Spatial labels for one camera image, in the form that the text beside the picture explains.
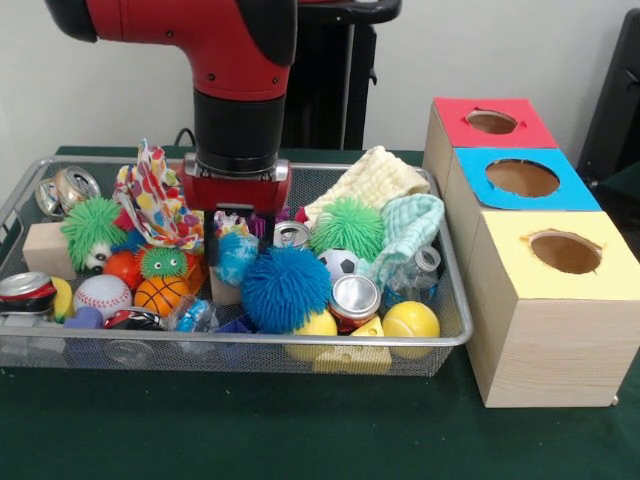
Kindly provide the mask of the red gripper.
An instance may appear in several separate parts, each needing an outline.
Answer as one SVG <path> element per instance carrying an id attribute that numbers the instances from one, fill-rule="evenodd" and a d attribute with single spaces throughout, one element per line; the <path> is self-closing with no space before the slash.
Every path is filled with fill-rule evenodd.
<path id="1" fill-rule="evenodd" d="M 219 262 L 219 241 L 215 212 L 217 210 L 239 208 L 252 209 L 256 213 L 277 213 L 287 200 L 292 183 L 289 172 L 283 181 L 252 180 L 242 178 L 197 177 L 181 173 L 186 204 L 192 210 L 204 212 L 204 254 L 209 265 Z M 260 250 L 272 246 L 274 216 L 260 215 L 263 232 Z"/>

